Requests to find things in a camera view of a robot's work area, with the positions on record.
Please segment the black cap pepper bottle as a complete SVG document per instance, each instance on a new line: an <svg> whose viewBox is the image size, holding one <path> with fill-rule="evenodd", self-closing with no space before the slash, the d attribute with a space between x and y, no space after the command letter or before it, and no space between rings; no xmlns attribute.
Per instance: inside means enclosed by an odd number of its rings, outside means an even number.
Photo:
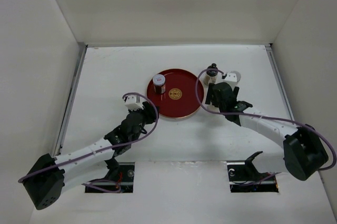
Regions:
<svg viewBox="0 0 337 224"><path fill-rule="evenodd" d="M203 83L204 85L208 86L209 83L215 84L217 80L217 75L218 72L217 70L217 64L212 63L208 68L207 71L205 72L204 78L203 78Z"/></svg>

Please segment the dark sauce jar white lid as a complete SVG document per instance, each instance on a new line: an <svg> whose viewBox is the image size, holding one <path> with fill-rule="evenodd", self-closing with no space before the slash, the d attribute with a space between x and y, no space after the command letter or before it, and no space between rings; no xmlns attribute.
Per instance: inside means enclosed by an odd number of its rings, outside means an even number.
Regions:
<svg viewBox="0 0 337 224"><path fill-rule="evenodd" d="M152 79L152 82L153 82L154 91L155 91L156 94L161 95L161 94L165 93L166 79L165 79L164 75L162 75L162 74L155 75Z"/></svg>

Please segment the black cap salt bottle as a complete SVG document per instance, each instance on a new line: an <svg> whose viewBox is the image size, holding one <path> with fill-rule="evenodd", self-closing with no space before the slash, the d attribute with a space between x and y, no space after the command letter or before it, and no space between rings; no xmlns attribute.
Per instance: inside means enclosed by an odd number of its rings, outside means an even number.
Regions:
<svg viewBox="0 0 337 224"><path fill-rule="evenodd" d="M213 104L209 104L209 105L207 106L207 108L208 108L209 110L211 110L211 111L219 111L218 106L215 106L215 105L213 105Z"/></svg>

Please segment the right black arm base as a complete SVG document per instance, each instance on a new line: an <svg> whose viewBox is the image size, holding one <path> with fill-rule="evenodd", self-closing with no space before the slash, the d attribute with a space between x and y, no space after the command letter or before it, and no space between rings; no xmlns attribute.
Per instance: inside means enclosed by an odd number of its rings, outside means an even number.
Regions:
<svg viewBox="0 0 337 224"><path fill-rule="evenodd" d="M257 151L245 160L226 163L231 193L279 192L277 172L260 173L253 165L253 160L261 153Z"/></svg>

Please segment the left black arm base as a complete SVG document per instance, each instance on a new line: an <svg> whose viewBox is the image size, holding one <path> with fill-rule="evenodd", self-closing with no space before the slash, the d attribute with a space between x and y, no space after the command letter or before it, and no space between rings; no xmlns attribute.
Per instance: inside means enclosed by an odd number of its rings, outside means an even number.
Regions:
<svg viewBox="0 0 337 224"><path fill-rule="evenodd" d="M94 179L84 184L86 194L127 194L133 193L135 163L117 162L115 159L107 162L109 171L100 179Z"/></svg>

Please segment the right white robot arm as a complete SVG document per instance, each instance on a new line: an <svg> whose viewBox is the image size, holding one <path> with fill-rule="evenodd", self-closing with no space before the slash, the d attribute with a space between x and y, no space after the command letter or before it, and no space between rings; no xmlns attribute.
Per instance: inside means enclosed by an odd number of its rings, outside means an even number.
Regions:
<svg viewBox="0 0 337 224"><path fill-rule="evenodd" d="M279 155L266 157L257 151L247 158L244 173L249 179L258 179L266 173L287 172L305 181L327 163L328 154L311 126L265 116L252 104L239 101L238 92L238 87L232 88L226 82L209 84L205 103L218 108L218 114L228 121L266 137L283 150Z"/></svg>

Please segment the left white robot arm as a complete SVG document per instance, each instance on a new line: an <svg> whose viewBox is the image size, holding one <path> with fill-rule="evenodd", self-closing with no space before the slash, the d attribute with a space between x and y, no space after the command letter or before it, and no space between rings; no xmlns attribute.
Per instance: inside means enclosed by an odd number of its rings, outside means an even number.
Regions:
<svg viewBox="0 0 337 224"><path fill-rule="evenodd" d="M38 158L19 180L37 210L55 203L67 190L83 185L105 193L119 193L123 174L116 157L149 133L145 126L158 122L159 107L152 102L136 103L121 124L100 140L77 151Z"/></svg>

